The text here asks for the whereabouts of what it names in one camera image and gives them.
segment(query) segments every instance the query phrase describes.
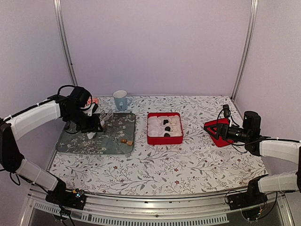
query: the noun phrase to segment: lavender wall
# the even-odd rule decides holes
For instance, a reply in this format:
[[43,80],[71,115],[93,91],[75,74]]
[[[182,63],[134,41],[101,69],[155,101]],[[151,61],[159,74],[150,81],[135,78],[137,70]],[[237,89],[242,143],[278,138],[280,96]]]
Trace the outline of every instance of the lavender wall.
[[[257,111],[262,134],[301,139],[301,1],[259,2],[250,55],[236,100],[240,112]],[[270,174],[296,170],[293,163],[265,159]],[[296,225],[301,195],[288,194]]]
[[[0,117],[44,100],[70,83],[59,39],[53,1],[1,1]],[[50,122],[18,142],[27,159],[45,167],[62,130]],[[18,187],[0,173],[0,225],[18,225],[29,186]]]
[[94,95],[230,95],[250,0],[62,0],[75,73]]

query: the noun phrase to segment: black wire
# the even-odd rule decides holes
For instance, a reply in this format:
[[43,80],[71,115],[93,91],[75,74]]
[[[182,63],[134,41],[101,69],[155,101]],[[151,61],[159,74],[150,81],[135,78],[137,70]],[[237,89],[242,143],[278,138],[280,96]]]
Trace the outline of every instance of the black wire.
[[217,129],[217,124],[218,124],[218,118],[220,117],[220,115],[221,115],[221,113],[223,112],[223,110],[224,110],[224,109],[222,109],[222,110],[219,112],[218,116],[217,116],[217,119],[216,119],[216,129]]
[[64,86],[61,86],[61,87],[58,89],[57,94],[60,95],[61,90],[62,90],[63,88],[66,88],[66,87],[73,87],[73,88],[75,88],[76,86],[73,86],[73,85],[64,85]]
[[239,151],[235,146],[233,146],[233,144],[231,144],[232,145],[232,147],[236,150],[236,151],[238,151],[239,153],[241,153],[241,154],[246,154],[248,151],[245,151],[245,152],[241,152],[241,151]]
[[258,220],[260,220],[260,219],[262,219],[262,218],[265,218],[267,215],[269,215],[269,214],[272,212],[272,210],[274,209],[274,207],[275,207],[275,205],[276,205],[276,203],[277,203],[277,197],[278,197],[278,192],[276,192],[276,198],[275,198],[275,201],[274,201],[274,204],[273,204],[272,208],[267,212],[266,215],[264,215],[264,216],[262,216],[262,217],[259,217]]
[[12,172],[9,173],[9,177],[10,179],[12,180],[12,182],[14,182],[16,185],[20,186],[21,185],[21,182],[20,182],[20,179],[19,179],[19,176],[16,174],[16,177],[17,177],[17,180],[18,180],[18,183],[13,179],[13,177],[11,176],[12,175]]
[[90,98],[91,98],[90,106],[87,108],[82,108],[83,111],[89,110],[92,107],[92,94],[90,92],[89,92],[89,94],[90,94]]
[[264,139],[260,139],[260,140],[255,140],[255,141],[250,142],[250,143],[247,143],[247,144],[241,144],[241,145],[233,144],[233,145],[234,145],[234,146],[245,146],[245,145],[250,145],[250,144],[257,143],[257,142],[261,142],[261,141],[264,141],[264,140],[279,140],[279,141],[287,141],[287,142],[296,142],[296,143],[300,143],[299,140],[277,139],[277,138],[264,138]]
[[11,120],[12,118],[17,117],[18,115],[20,115],[20,114],[22,114],[22,113],[24,113],[24,112],[27,112],[27,111],[29,111],[29,110],[35,108],[35,107],[38,107],[38,106],[44,105],[44,104],[46,104],[46,103],[49,103],[50,101],[53,101],[53,99],[48,99],[48,100],[45,100],[45,101],[43,101],[43,102],[40,102],[39,105],[32,105],[32,106],[30,106],[30,107],[28,107],[28,108],[26,108],[26,109],[24,109],[24,110],[21,110],[21,111],[15,113],[15,114],[13,114],[11,117],[6,118],[4,121],[7,122],[7,121]]
[[52,200],[54,201],[54,202],[56,202],[56,204],[60,207],[60,209],[61,209],[61,216],[62,216],[62,212],[64,213],[64,214],[66,214],[68,217],[69,217],[69,219],[70,219],[70,221],[71,221],[71,223],[72,223],[72,225],[73,226],[75,226],[75,224],[74,224],[74,221],[72,220],[72,218],[71,218],[71,216],[70,216],[70,213],[60,204],[60,202],[59,201],[57,201],[56,199],[54,199],[53,198],[53,196],[52,196],[52,194],[51,193],[49,193],[45,188],[43,188],[41,185],[38,185],[38,184],[36,184],[37,186],[39,186],[44,192],[46,192],[46,194],[48,194],[51,198],[52,198]]
[[73,135],[73,134],[77,134],[79,131],[76,131],[76,132],[69,132],[69,131],[65,130],[65,132],[68,133],[68,134],[72,134],[72,135]]
[[239,125],[234,121],[234,119],[232,118],[232,114],[231,114],[231,119],[232,119],[232,122],[237,125],[239,127]]

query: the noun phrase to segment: black cable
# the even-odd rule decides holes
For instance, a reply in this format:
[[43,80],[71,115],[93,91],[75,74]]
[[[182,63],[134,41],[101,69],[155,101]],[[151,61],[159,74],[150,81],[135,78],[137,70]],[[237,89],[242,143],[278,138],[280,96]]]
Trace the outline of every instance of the black cable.
[[6,118],[4,121],[7,122],[7,121],[11,120],[12,118],[17,117],[18,115],[20,115],[20,114],[22,114],[22,113],[24,113],[24,112],[27,112],[27,111],[29,111],[29,110],[35,108],[35,107],[38,107],[38,106],[44,105],[44,104],[46,104],[46,103],[49,103],[50,101],[53,101],[53,99],[48,99],[48,100],[45,100],[45,101],[43,101],[43,102],[38,103],[37,105],[32,105],[32,106],[30,106],[30,107],[28,107],[28,108],[26,108],[26,109],[24,109],[24,110],[21,110],[21,111],[15,113],[15,114],[13,114],[11,117]]
[[232,145],[232,147],[236,150],[236,151],[238,151],[239,153],[241,153],[241,154],[246,154],[248,151],[245,151],[245,152],[241,152],[241,151],[239,151],[233,144],[231,144]]
[[73,85],[64,85],[64,86],[61,86],[58,90],[57,90],[57,94],[60,95],[60,92],[63,88],[66,88],[66,87],[73,87],[75,88],[76,86],[73,86]]
[[9,173],[9,177],[11,179],[12,182],[14,182],[16,185],[20,186],[21,185],[21,182],[20,182],[20,179],[19,179],[19,176],[16,174],[16,177],[17,177],[17,180],[18,180],[18,183],[13,179],[13,177],[11,176],[12,175],[12,172]]
[[73,134],[77,134],[79,131],[76,131],[76,132],[69,132],[69,131],[65,130],[65,132],[68,133],[68,134],[72,134],[72,135],[73,135]]
[[232,114],[231,114],[231,119],[232,119],[232,122],[239,127],[239,125],[234,121],[233,117],[232,117]]
[[261,141],[264,141],[264,140],[279,140],[279,141],[287,141],[287,142],[295,142],[295,143],[300,143],[299,140],[289,140],[289,139],[277,139],[277,138],[264,138],[264,139],[261,139],[261,140],[255,140],[253,142],[250,142],[250,143],[247,143],[247,144],[241,144],[241,145],[236,145],[236,144],[233,144],[234,146],[245,146],[245,145],[250,145],[250,144],[254,144],[254,143],[257,143],[257,142],[261,142]]
[[218,119],[219,119],[219,117],[220,117],[220,115],[221,115],[221,113],[224,111],[224,109],[222,109],[220,112],[219,112],[219,114],[218,114],[218,116],[217,116],[217,119],[216,119],[216,129],[217,129],[217,124],[218,124]]
[[277,197],[278,197],[278,192],[276,192],[276,198],[275,198],[275,201],[274,201],[274,204],[273,204],[272,208],[267,212],[266,215],[264,215],[264,216],[262,216],[262,217],[259,217],[258,220],[260,220],[260,219],[262,219],[262,218],[265,218],[267,215],[269,215],[269,214],[272,212],[272,210],[274,209],[274,207],[275,207],[275,205],[276,205],[276,203],[277,203]]
[[89,92],[89,94],[90,94],[90,98],[91,98],[91,103],[90,103],[90,106],[89,107],[87,107],[87,108],[82,108],[82,110],[83,111],[86,111],[86,110],[89,110],[91,107],[92,107],[92,94]]

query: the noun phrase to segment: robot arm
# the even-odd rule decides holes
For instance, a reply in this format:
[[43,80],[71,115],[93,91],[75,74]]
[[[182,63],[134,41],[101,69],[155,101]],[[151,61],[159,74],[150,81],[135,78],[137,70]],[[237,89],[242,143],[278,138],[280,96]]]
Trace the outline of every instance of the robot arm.
[[256,156],[274,157],[299,165],[298,171],[278,175],[263,175],[249,181],[247,192],[228,196],[230,208],[238,209],[267,200],[265,193],[301,190],[301,143],[299,141],[263,137],[260,135],[261,117],[256,112],[244,114],[243,127],[218,124],[217,133],[223,140],[245,143],[245,149]]
[[80,202],[85,200],[84,195],[81,195],[81,192],[67,192],[66,184],[62,180],[26,160],[19,152],[16,141],[40,125],[58,118],[74,122],[77,131],[88,135],[102,132],[99,117],[95,114],[88,116],[84,112],[86,109],[83,107],[90,96],[83,87],[75,87],[67,97],[54,95],[13,116],[0,119],[0,164],[4,170],[16,173],[46,189],[50,194],[46,198],[47,201],[60,202],[62,205],[79,209],[84,206],[84,202]]

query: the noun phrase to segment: floral tablecloth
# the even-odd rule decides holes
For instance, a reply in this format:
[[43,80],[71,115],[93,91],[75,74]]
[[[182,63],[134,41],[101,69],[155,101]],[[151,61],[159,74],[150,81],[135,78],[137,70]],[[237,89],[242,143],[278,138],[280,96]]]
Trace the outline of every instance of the floral tablecloth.
[[[229,104],[234,120],[242,120],[229,97],[130,97],[128,112],[136,114],[134,150],[129,155],[82,155],[57,152],[50,172],[69,188],[92,193],[174,195],[214,192],[246,186],[266,174],[260,157],[241,154],[232,146],[218,148],[203,130]],[[112,97],[100,98],[100,108],[115,109]],[[149,112],[179,112],[181,145],[147,144]]]

